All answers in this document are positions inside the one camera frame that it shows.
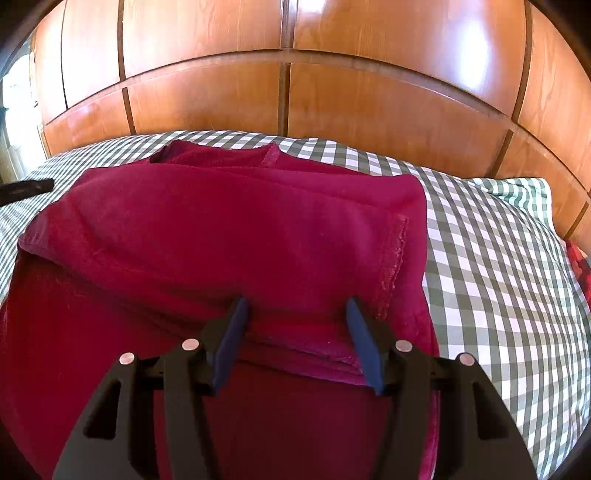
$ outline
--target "gingham bedsheet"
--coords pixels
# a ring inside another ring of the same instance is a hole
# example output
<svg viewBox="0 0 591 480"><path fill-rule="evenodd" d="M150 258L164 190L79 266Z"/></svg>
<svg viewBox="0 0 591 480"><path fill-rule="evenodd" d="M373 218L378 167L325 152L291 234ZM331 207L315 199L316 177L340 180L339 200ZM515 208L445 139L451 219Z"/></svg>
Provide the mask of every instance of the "gingham bedsheet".
<svg viewBox="0 0 591 480"><path fill-rule="evenodd" d="M589 419L589 308L551 220L545 180L462 180L429 168L319 139L233 131L109 140L49 159L30 178L54 192L0 208L0 300L17 236L91 167L128 163L174 139L224 148L276 142L284 152L371 175L412 174L427 197L423 287L441 354L477 357L509 408L538 476L559 466Z"/></svg>

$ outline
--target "checkered pillow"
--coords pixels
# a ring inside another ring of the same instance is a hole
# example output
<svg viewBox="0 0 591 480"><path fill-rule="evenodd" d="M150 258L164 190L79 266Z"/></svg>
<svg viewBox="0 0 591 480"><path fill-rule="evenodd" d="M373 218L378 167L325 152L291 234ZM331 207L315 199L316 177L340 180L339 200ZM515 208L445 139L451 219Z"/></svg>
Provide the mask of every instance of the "checkered pillow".
<svg viewBox="0 0 591 480"><path fill-rule="evenodd" d="M49 159L30 177L51 194L0 208L0 299L17 236L38 210L91 167L144 158L172 140L223 148L276 142L286 153L371 175L416 176L427 198L423 287L443 356L476 356L511 412L541 479L559 466L589 419L591 315L554 232L545 180L462 180L332 141L233 131L109 140Z"/></svg>

